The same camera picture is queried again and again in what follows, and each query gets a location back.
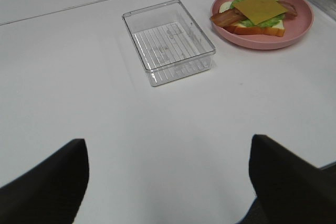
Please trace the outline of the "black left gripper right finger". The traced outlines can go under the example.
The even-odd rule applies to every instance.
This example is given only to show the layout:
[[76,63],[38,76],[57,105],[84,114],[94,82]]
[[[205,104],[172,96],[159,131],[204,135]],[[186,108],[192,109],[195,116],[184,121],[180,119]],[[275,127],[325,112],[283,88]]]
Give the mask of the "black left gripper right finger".
[[255,134],[248,172],[256,198],[239,223],[335,223],[335,163],[317,168]]

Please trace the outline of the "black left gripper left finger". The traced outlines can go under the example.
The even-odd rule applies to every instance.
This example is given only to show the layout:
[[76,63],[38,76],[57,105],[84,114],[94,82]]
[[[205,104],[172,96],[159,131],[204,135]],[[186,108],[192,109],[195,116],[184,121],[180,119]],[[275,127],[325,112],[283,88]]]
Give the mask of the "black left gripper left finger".
[[1,223],[73,223],[88,181],[86,143],[71,140],[1,187]]

